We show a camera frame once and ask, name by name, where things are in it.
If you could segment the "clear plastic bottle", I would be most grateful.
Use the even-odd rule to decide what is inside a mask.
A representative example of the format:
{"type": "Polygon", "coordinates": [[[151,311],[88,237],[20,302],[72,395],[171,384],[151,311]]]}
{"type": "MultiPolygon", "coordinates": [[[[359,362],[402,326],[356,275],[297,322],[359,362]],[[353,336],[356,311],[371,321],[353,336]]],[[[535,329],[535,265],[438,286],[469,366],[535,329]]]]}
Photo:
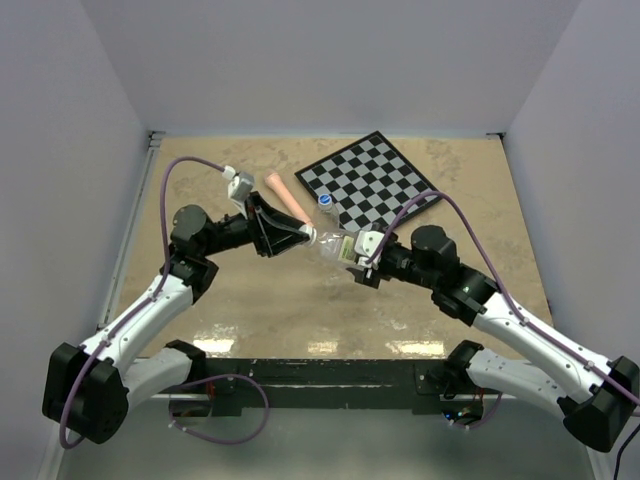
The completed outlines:
{"type": "Polygon", "coordinates": [[[355,267],[358,262],[356,240],[357,235],[353,232],[315,228],[312,249],[315,257],[324,265],[335,268],[355,267]]]}
{"type": "Polygon", "coordinates": [[[334,203],[329,208],[322,208],[316,203],[312,214],[312,221],[319,235],[337,232],[340,230],[340,214],[334,203]]]}

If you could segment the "blue white bottle cap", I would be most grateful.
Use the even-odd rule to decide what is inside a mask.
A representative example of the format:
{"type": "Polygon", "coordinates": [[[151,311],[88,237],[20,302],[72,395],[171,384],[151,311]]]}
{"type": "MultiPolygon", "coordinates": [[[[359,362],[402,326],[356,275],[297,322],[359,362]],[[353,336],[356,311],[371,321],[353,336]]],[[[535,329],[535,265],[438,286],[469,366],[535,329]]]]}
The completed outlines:
{"type": "Polygon", "coordinates": [[[322,208],[329,208],[333,205],[333,198],[330,194],[319,195],[317,204],[322,208]]]}

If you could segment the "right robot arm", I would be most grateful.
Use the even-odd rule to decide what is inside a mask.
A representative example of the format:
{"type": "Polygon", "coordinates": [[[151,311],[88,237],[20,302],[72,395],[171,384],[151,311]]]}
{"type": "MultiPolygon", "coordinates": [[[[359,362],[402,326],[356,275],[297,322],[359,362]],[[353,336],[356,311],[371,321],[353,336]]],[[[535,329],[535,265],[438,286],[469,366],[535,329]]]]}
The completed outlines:
{"type": "Polygon", "coordinates": [[[509,360],[482,346],[460,346],[445,369],[452,390],[478,386],[517,397],[559,418],[587,447],[612,450],[639,405],[633,361],[611,360],[537,318],[505,287],[462,263],[455,242],[438,226],[416,229],[408,247],[392,233],[361,231],[354,249],[358,283],[376,288],[396,279],[427,288],[442,313],[520,354],[509,360]]]}

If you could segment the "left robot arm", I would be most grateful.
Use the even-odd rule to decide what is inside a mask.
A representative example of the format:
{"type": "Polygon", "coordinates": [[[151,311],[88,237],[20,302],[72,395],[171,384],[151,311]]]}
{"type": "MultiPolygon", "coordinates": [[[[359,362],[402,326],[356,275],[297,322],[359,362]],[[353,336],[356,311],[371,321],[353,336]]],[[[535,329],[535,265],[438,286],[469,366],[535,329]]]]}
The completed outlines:
{"type": "Polygon", "coordinates": [[[174,340],[147,360],[139,355],[210,288],[219,271],[211,255],[253,245],[258,255],[271,258],[312,243],[316,232],[252,192],[243,212],[217,222],[197,205],[179,209],[165,238],[165,262],[148,289],[103,330],[51,354],[42,411],[58,423],[65,449],[78,444],[69,432],[102,444],[152,396],[178,387],[196,392],[205,385],[206,355],[187,342],[174,340]]]}

